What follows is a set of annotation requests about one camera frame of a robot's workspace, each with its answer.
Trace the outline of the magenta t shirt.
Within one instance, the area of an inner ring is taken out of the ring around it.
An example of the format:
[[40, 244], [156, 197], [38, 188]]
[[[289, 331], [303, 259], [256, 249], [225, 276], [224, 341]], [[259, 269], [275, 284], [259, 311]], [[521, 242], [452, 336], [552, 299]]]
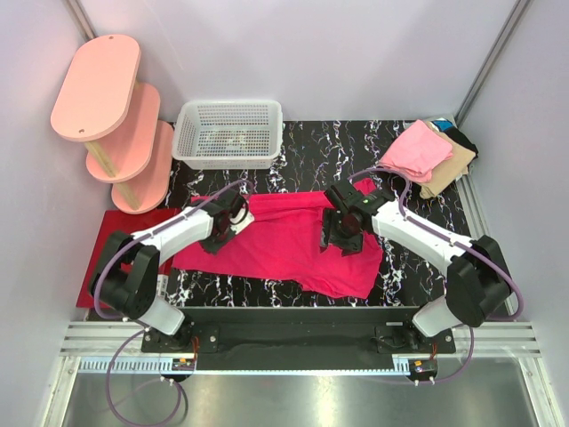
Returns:
[[173, 257], [178, 270], [245, 278], [292, 280], [305, 292], [332, 298], [365, 299], [379, 273], [383, 250], [365, 235], [359, 254], [320, 247], [323, 212], [332, 205], [322, 191], [255, 194], [249, 199], [254, 221], [217, 254], [199, 244]]

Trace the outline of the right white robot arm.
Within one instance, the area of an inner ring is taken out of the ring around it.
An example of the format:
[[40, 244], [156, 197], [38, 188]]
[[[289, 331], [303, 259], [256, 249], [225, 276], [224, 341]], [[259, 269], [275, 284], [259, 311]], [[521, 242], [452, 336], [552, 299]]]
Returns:
[[478, 327], [514, 293], [499, 244], [443, 229], [412, 213], [382, 189], [367, 194], [347, 181], [325, 191], [330, 203], [323, 213], [320, 246], [359, 254], [364, 236], [386, 238], [419, 255], [446, 280], [445, 294], [419, 308], [404, 334], [406, 347], [424, 352], [436, 335], [455, 326]]

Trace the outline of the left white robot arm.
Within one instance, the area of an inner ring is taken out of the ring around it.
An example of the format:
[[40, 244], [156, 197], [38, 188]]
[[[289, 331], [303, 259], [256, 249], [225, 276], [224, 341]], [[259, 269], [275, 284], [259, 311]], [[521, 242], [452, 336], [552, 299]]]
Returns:
[[253, 221], [246, 197], [226, 189], [154, 227], [111, 233], [89, 284], [95, 310], [105, 304], [144, 326], [149, 340], [157, 339], [174, 352], [184, 351], [196, 343], [192, 320], [157, 294], [160, 268], [194, 244], [207, 254], [217, 254]]

